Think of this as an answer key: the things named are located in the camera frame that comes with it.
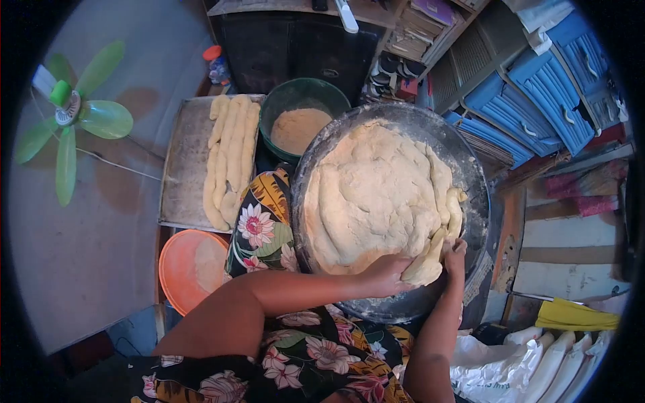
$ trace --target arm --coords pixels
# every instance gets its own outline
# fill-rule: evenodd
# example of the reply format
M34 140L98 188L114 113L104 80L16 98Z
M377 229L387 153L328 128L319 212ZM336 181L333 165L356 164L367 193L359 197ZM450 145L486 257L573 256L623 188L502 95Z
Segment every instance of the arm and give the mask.
M341 300L387 297L414 286L399 280L411 259L385 255L357 275L310 275L264 270L227 282L157 345L153 355L257 358L264 318Z
M403 388L416 402L455 401L450 386L450 360L464 298L466 247L462 239L457 239L454 250L444 244L448 284L415 340L403 379Z

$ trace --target green bucket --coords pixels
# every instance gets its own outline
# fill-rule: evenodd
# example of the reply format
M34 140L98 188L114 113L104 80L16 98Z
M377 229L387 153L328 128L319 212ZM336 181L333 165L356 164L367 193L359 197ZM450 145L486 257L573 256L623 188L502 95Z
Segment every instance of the green bucket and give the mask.
M280 84L267 95L260 109L260 132L272 153L280 160L296 165L302 155L286 152L271 142L271 130L278 116L289 110L315 108L336 119L351 107L345 94L326 81L294 79Z

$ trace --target green ceiling fan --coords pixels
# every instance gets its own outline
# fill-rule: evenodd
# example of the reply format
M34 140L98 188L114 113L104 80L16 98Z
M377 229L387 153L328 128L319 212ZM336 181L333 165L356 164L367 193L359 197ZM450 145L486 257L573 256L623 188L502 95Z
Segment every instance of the green ceiling fan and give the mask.
M121 139L132 130L132 115L123 105L113 101L87 99L112 74L123 58L124 49L125 44L121 41L110 43L101 49L85 68L74 89L69 64L61 54L54 54L46 67L39 65L32 79L34 88L56 105L56 112L18 140L14 158L19 164L29 161L54 136L59 142L56 195L63 207L72 199L76 182L74 125L78 124L86 131L108 140Z

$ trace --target floral dress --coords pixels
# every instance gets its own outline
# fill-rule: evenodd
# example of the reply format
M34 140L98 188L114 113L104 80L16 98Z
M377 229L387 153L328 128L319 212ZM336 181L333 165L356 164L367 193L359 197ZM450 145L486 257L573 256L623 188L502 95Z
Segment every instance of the floral dress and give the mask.
M298 271L289 225L288 175L256 177L243 193L225 280L257 270ZM131 403L405 403L401 388L413 337L401 326L345 315L334 305L266 319L259 359L130 357Z

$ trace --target metal tray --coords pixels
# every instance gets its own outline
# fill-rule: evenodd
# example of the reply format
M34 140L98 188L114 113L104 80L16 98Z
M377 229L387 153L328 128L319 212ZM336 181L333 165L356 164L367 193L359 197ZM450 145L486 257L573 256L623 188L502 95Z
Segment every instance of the metal tray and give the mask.
M263 94L247 95L251 101L260 105L266 98ZM160 225L217 233L232 232L213 228L203 208L208 139L215 124L208 117L213 98L214 96L185 99L175 116L161 179L157 220ZM256 149L258 133L259 130L255 132Z

